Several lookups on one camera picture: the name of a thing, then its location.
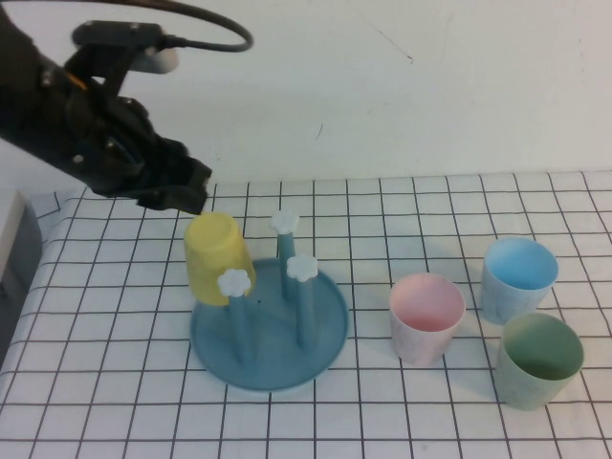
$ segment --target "cup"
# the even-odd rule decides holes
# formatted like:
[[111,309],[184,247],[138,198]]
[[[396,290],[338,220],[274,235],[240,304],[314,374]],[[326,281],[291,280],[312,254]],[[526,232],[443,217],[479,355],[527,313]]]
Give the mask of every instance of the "cup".
[[524,237],[495,241],[485,254],[480,307],[484,317],[504,324],[532,313],[550,292],[558,275],[555,256]]
[[191,220],[185,230],[185,256],[189,288],[203,303],[228,305],[217,279],[229,269],[246,271],[251,285],[255,284],[247,245],[236,221],[225,213],[206,213]]
[[500,401],[523,410],[548,404],[580,371],[578,335],[558,318],[530,313],[510,320],[502,333],[495,386]]
[[430,366],[444,354],[466,312],[466,302],[449,280],[418,273],[393,286],[389,309],[397,355],[412,365]]

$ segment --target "yellow cup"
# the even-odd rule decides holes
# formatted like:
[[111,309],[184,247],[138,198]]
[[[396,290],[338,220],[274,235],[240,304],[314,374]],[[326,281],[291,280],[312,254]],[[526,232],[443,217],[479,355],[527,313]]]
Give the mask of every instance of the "yellow cup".
[[226,306],[217,278],[226,270],[245,270],[255,285],[255,269],[236,221],[225,213],[194,218],[185,230],[185,256],[189,288],[200,301]]

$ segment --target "gray object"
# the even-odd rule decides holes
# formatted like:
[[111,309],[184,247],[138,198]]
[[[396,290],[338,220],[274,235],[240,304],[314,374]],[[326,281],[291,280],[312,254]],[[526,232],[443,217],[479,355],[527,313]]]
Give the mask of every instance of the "gray object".
[[16,191],[0,193],[0,367],[32,284],[42,236],[36,215]]

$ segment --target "black cable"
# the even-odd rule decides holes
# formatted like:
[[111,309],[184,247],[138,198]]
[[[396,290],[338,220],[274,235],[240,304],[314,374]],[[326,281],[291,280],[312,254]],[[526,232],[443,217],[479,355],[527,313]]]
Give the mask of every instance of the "black cable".
[[253,44],[251,33],[237,22],[222,16],[221,14],[217,14],[216,12],[204,10],[198,7],[192,7],[191,5],[174,2],[172,0],[0,0],[0,3],[15,1],[107,3],[109,5],[140,7],[148,8],[150,10],[174,12],[176,14],[193,17],[195,19],[200,19],[211,24],[215,24],[240,35],[245,40],[244,43],[240,43],[238,45],[227,45],[221,43],[207,43],[206,41],[191,41],[184,38],[172,37],[172,40],[166,44],[168,48],[187,47],[197,48],[199,50],[220,51],[223,53],[242,53],[243,51],[248,50]]

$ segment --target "grid tablecloth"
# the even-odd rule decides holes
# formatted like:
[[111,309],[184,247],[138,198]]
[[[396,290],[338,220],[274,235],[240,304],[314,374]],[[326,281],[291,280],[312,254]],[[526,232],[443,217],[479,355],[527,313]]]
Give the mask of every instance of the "grid tablecloth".
[[[253,258],[269,217],[302,215],[296,250],[339,284],[352,318],[332,368],[286,393],[227,387],[188,340],[190,216],[81,190],[62,205],[0,372],[0,457],[610,458],[612,173],[499,174],[213,186]],[[581,373],[521,412],[492,384],[501,328],[474,308],[487,246],[532,237],[557,256],[541,304],[581,336]],[[432,367],[393,353],[387,298],[416,272],[458,284],[468,311]]]

